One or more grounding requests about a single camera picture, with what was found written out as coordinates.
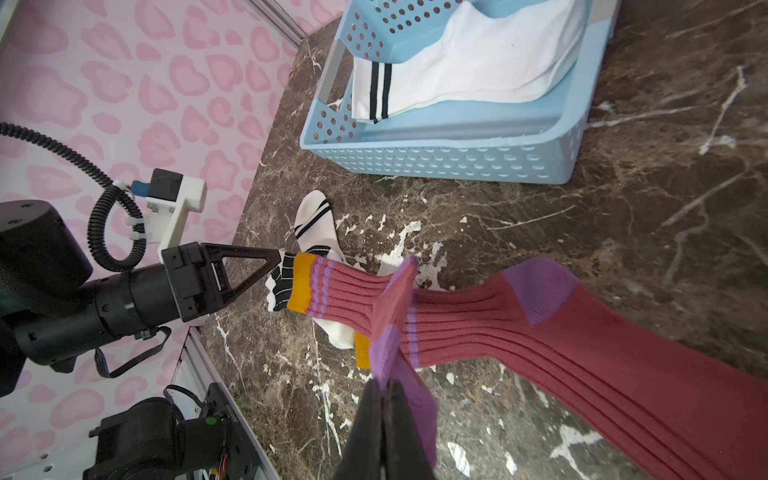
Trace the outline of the maroon purple sock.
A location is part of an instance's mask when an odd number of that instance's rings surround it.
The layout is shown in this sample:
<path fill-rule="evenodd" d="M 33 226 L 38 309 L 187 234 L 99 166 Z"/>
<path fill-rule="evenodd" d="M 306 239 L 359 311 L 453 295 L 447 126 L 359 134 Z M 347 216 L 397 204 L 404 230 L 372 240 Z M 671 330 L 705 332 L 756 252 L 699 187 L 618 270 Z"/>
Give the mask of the maroon purple sock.
<path fill-rule="evenodd" d="M 286 309 L 350 326 L 370 347 L 373 303 L 392 274 L 294 255 Z M 623 318 L 555 261 L 459 291 L 413 288 L 401 346 L 417 373 L 491 357 L 657 479 L 766 477 L 766 382 Z"/>
<path fill-rule="evenodd" d="M 397 380 L 404 387 L 424 452 L 434 471 L 439 418 L 437 401 L 401 346 L 407 338 L 406 326 L 413 306 L 413 283 L 417 273 L 416 260 L 404 261 L 374 301 L 369 361 L 372 379 L 380 386 L 382 403 L 390 381 Z"/>

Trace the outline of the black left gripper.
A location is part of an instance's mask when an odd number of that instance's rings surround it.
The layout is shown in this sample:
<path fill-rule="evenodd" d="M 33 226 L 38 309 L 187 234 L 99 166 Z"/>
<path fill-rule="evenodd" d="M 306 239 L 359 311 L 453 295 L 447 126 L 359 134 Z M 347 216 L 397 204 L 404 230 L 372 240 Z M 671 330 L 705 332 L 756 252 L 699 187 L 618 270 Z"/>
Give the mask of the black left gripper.
<path fill-rule="evenodd" d="M 91 281 L 74 292 L 74 310 L 19 313 L 11 333 L 23 355 L 52 365 L 126 336 L 154 332 L 224 309 L 281 262 L 275 249 L 188 243 L 160 263 Z"/>

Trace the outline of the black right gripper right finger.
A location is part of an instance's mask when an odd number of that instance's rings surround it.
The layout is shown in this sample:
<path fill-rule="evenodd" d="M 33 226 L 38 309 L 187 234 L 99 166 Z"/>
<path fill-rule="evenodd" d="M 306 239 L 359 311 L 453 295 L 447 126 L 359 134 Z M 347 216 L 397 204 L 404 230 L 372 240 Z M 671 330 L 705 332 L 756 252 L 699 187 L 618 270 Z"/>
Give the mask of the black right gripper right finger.
<path fill-rule="evenodd" d="M 435 480 L 402 384 L 390 381 L 382 403 L 381 478 Z"/>

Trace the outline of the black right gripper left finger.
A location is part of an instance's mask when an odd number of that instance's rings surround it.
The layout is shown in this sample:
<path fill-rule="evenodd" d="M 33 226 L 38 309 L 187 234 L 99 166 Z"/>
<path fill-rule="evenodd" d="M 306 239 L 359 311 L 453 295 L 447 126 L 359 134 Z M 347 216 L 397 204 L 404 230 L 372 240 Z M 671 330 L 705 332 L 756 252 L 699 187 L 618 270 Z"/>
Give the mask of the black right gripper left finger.
<path fill-rule="evenodd" d="M 378 382 L 369 380 L 333 480 L 378 480 L 382 471 L 382 395 Z"/>

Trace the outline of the black striped sock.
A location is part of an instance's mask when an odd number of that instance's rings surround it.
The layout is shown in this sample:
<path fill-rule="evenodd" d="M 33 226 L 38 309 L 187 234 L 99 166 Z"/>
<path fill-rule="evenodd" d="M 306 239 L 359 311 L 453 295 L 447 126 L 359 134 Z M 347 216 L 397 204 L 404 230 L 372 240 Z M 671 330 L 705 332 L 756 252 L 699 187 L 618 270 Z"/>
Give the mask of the black striped sock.
<path fill-rule="evenodd" d="M 345 263 L 336 234 L 332 207 L 326 196 L 313 190 L 301 201 L 292 228 L 299 250 Z M 275 267 L 265 282 L 268 289 L 267 310 L 277 312 L 287 308 L 293 280 L 295 255 L 280 252 L 281 264 Z M 355 346 L 355 331 L 338 322 L 314 318 L 313 321 L 327 334 L 330 344 L 341 350 Z"/>

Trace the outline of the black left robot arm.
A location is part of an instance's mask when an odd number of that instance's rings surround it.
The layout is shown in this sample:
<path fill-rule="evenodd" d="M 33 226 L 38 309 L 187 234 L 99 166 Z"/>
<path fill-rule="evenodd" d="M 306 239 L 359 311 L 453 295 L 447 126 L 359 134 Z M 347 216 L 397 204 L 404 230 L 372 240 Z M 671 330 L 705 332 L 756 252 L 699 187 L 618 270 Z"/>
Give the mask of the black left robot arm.
<path fill-rule="evenodd" d="M 157 169 L 125 184 L 70 146 L 3 123 L 3 136 L 43 148 L 100 187 L 80 246 L 43 200 L 1 206 L 1 391 L 12 393 L 33 362 L 73 371 L 92 353 L 97 373 L 115 379 L 158 355 L 171 323 L 189 322 L 233 303 L 280 263 L 274 249 L 183 243 L 187 217 L 201 212 L 204 181 Z M 104 418 L 87 479 L 273 479 L 276 470 L 212 374 L 192 394 L 198 415 L 174 402 L 175 384 Z"/>

